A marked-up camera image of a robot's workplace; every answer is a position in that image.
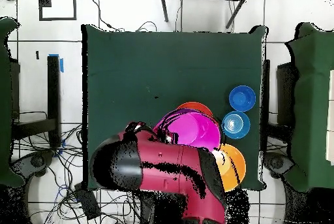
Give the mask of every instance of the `blue cup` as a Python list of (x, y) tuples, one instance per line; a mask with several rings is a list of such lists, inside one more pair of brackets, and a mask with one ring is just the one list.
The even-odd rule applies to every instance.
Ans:
[(229, 112), (222, 120), (222, 131), (229, 138), (243, 138), (251, 128), (249, 117), (239, 111)]
[(246, 112), (254, 106), (256, 96), (250, 87), (237, 86), (230, 92), (228, 100), (234, 110)]

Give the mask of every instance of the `blue tape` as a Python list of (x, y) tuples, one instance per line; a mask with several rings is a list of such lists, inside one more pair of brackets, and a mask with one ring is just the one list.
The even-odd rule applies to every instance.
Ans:
[(59, 65), (60, 65), (60, 71), (64, 72), (64, 59), (63, 58), (60, 59)]

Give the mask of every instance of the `green tablecloth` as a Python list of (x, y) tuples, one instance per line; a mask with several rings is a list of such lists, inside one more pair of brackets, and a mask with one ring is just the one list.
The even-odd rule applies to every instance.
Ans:
[[(188, 101), (205, 104), (222, 119), (232, 111), (230, 91), (247, 85), (256, 92), (256, 104), (246, 113), (250, 132), (226, 143), (245, 157), (247, 173), (242, 188), (264, 188), (258, 181), (264, 26), (240, 34), (116, 33), (90, 25), (85, 30), (89, 157), (103, 140), (122, 131), (130, 121), (144, 121), (153, 127)], [(96, 184), (89, 178), (88, 186), (93, 189)]]
[(292, 135), (292, 159), (296, 162), (286, 180), (297, 191), (313, 187), (334, 189), (334, 166), (326, 160), (329, 104), (329, 72), (334, 69), (334, 32), (300, 25), (288, 42), (292, 62), (299, 71), (294, 90), (296, 127)]

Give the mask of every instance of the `white floor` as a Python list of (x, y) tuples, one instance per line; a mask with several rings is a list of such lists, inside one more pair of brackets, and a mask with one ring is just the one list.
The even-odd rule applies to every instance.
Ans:
[[(71, 17), (72, 0), (52, 0), (52, 7), (43, 8), (43, 15), (51, 17)], [(179, 0), (166, 0), (170, 21), (164, 21), (160, 0), (95, 0), (100, 6), (101, 18), (114, 28), (135, 31), (144, 22), (152, 21), (158, 31), (167, 32), (175, 29), (175, 19), (180, 7)], [(266, 45), (266, 58), (271, 60), (270, 104), (269, 110), (277, 112), (277, 65), (290, 61), (290, 54), (284, 42), (294, 38), (295, 28), (300, 22), (312, 22), (325, 30), (334, 28), (334, 0), (247, 0), (239, 11), (234, 24), (234, 33), (246, 33), (256, 25), (269, 28)], [(105, 30), (109, 28), (99, 20), (99, 10), (92, 0), (76, 0), (77, 20), (39, 21), (38, 0), (0, 0), (0, 17), (9, 16), (18, 20), (20, 27), (8, 38), (8, 47), (13, 58), (19, 60), (20, 73), (20, 108), (22, 112), (47, 111), (46, 94), (46, 57), (59, 54), (64, 61), (61, 72), (61, 127), (62, 132), (78, 126), (82, 121), (82, 34), (81, 24), (93, 24)], [(183, 0), (183, 32), (211, 31), (226, 32), (225, 25), (231, 15), (227, 1), (218, 0)], [(153, 24), (144, 27), (155, 31)], [(177, 30), (180, 30), (180, 13)], [(22, 115), (22, 121), (41, 119), (43, 114)], [(276, 122), (276, 115), (269, 115), (270, 122)], [(67, 144), (79, 147), (75, 134)], [(22, 157), (27, 151), (15, 150), (12, 159)], [(82, 163), (76, 157), (76, 165)], [(64, 184), (63, 166), (57, 158), (51, 167), (57, 175), (59, 184)], [(80, 167), (71, 166), (74, 184), (82, 179)], [(42, 178), (34, 178), (29, 193), (31, 213), (50, 210), (54, 206), (58, 187), (53, 174), (48, 171)], [(284, 189), (280, 180), (270, 177), (264, 169), (264, 182), (267, 188), (260, 193), (249, 191), (250, 224), (282, 224), (285, 208)], [(120, 205), (110, 204), (110, 196), (105, 191), (98, 191), (97, 198), (103, 211), (114, 212)], [(34, 224), (43, 224), (48, 212), (41, 212), (32, 217)], [(102, 224), (111, 224), (106, 218)], [(62, 224), (78, 224), (75, 220)]]

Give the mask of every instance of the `pink bowl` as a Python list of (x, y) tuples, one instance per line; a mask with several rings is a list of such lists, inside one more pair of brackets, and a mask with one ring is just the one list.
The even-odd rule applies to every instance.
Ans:
[[(210, 152), (213, 151), (213, 148), (217, 148), (220, 144), (219, 125), (204, 113), (191, 111), (178, 115), (167, 127), (169, 132), (179, 135), (178, 144), (197, 148), (205, 147)], [(155, 132), (165, 117), (155, 126), (153, 129)]]

